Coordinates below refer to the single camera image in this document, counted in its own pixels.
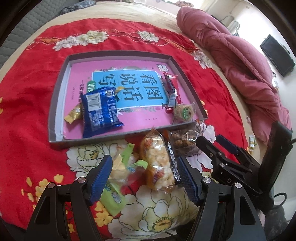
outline black snack package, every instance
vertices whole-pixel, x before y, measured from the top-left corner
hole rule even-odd
[[[180,178],[180,175],[179,175],[179,172],[178,172],[178,169],[177,169],[177,160],[175,158],[173,148],[172,148],[172,146],[171,146],[171,144],[169,142],[168,142],[167,151],[168,151],[168,155],[170,157],[170,166],[171,166],[172,172],[174,174],[175,184],[176,185],[180,184],[181,178]]]

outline plastic wrapper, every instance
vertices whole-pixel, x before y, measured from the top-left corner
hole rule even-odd
[[[174,174],[174,178],[175,178],[175,184],[179,184],[181,182],[181,177],[180,174],[178,172],[178,167],[177,167],[177,161],[175,158],[175,154],[173,151],[173,148],[171,146],[171,144],[168,142],[168,154],[170,157],[170,166],[172,168],[173,174]]]
[[[79,103],[69,112],[69,114],[64,118],[64,120],[66,122],[68,122],[69,124],[72,124],[73,121],[79,120],[82,118],[83,118],[82,117],[82,107],[81,107],[81,103]]]
[[[114,87],[104,87],[81,95],[83,105],[83,138],[110,131],[123,123],[117,117]]]
[[[188,122],[192,121],[194,115],[194,103],[192,104],[177,104],[175,106],[174,115],[177,120]]]
[[[174,108],[176,104],[181,104],[178,76],[164,72],[165,81],[162,81],[163,87],[166,90],[169,102],[168,108]]]
[[[120,186],[130,185],[143,175],[147,162],[138,160],[139,155],[136,153],[132,154],[133,147],[134,144],[128,144],[126,148],[117,147],[109,181]]]
[[[108,180],[100,197],[100,202],[115,217],[125,207],[126,198],[121,193],[120,186]]]
[[[252,153],[255,146],[257,145],[256,138],[254,135],[249,136],[249,151]]]
[[[202,132],[199,123],[197,123],[192,129],[169,132],[169,141],[177,155],[194,156],[201,152],[195,144],[196,138],[199,136],[202,136]]]
[[[166,190],[175,184],[167,148],[160,133],[151,130],[142,140],[141,159],[148,162],[147,185],[153,190]]]

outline yellow candy wrapper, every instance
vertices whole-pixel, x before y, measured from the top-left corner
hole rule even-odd
[[[72,109],[69,114],[64,118],[64,120],[66,122],[68,122],[69,124],[72,124],[73,121],[75,120],[79,120],[82,119],[82,107],[81,107],[81,103],[79,103],[78,105],[76,105],[74,107],[74,109]]]

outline gray quilted cover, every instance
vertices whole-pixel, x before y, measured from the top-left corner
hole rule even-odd
[[[0,68],[13,52],[45,23],[59,15],[62,8],[79,0],[43,0],[12,30],[0,47]]]

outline barcode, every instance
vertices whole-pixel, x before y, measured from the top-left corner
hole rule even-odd
[[[107,97],[112,97],[113,96],[112,90],[107,90],[106,91],[106,96]]]
[[[89,111],[101,110],[101,97],[99,93],[87,95],[87,106]]]
[[[176,106],[176,94],[173,93],[170,95],[169,101],[168,101],[168,107],[173,107],[175,108]]]

